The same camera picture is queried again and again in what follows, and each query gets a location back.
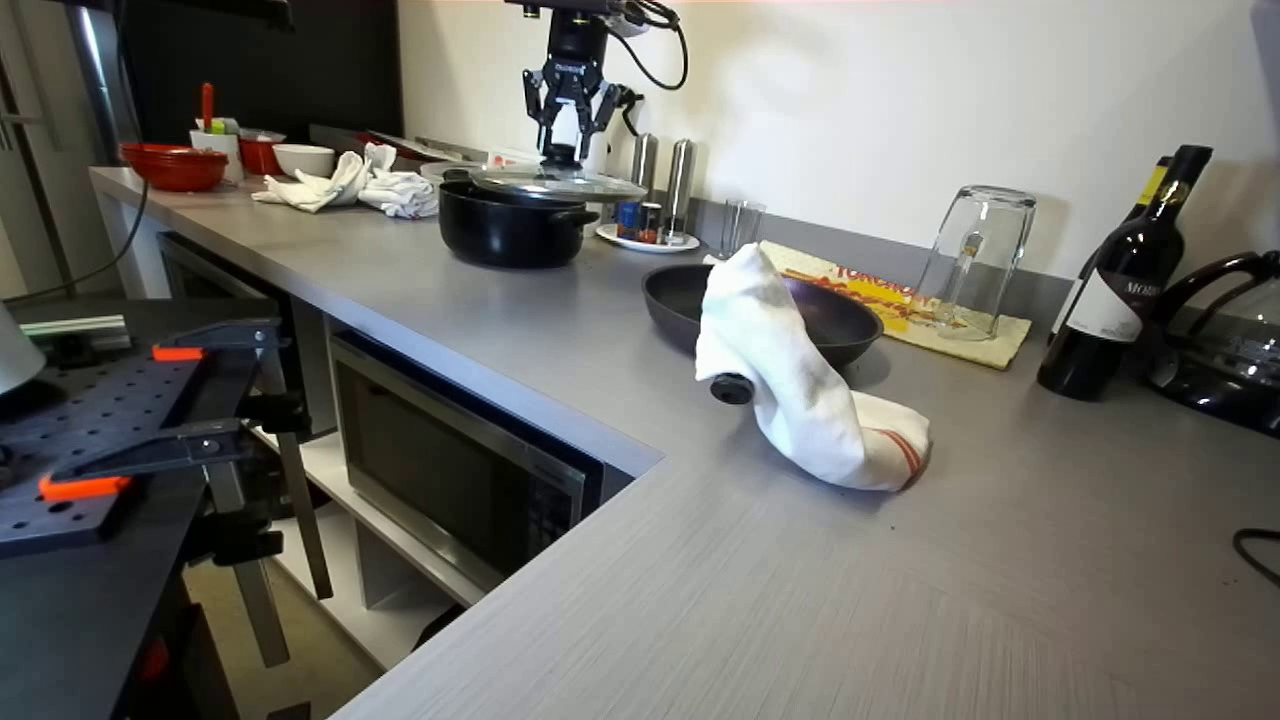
cutting board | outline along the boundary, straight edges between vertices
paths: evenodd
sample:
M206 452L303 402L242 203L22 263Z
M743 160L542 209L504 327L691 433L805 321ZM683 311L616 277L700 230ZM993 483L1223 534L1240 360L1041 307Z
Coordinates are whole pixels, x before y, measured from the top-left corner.
M868 303L879 314L882 337L911 342L911 346L926 346L926 350L954 354L954 360L985 364L985 367L1008 367L1031 331L1031 321L1001 314L993 337L958 337L958 331L922 324L917 311L920 303L917 303L911 286L901 286L879 277L831 263L824 255L808 255L808 251L776 243L776 238L759 238L759 248L776 270L824 284L839 294Z

plate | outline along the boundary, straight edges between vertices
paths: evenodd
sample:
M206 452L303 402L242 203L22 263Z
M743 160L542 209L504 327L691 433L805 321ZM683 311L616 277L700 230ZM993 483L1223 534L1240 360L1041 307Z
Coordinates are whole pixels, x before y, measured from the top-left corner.
M626 251L653 251L653 255L678 255L678 251L695 251L704 248L695 237L673 237L678 243L638 243L616 230L616 224L594 224L594 230L602 243L626 248Z

black pot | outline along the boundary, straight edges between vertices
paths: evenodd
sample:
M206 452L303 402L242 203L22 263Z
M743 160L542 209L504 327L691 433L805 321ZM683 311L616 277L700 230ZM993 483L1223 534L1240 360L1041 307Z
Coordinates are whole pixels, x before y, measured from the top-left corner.
M500 196L468 180L440 185L440 237L455 260L551 268L582 248L582 201Z

drinking glass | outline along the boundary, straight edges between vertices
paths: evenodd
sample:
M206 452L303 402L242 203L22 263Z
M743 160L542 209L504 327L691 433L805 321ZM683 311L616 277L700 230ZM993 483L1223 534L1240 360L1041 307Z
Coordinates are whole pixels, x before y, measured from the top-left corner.
M920 324L954 340L1001 331L1008 281L1035 220L1035 196L994 185L964 185L937 230L917 281Z

oven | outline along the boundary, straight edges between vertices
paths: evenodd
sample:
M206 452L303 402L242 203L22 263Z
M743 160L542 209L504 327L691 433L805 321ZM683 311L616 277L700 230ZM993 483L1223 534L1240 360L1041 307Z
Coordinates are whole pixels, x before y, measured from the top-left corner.
M210 298L264 298L278 311L278 367L283 383L300 393L306 426L300 439L323 435L334 426L333 413L333 373L328 373L328 321L310 303L240 270L236 263L195 248L192 238L165 230L160 260L169 290L210 294Z
M353 489L478 592L600 505L616 473L413 360L333 337Z

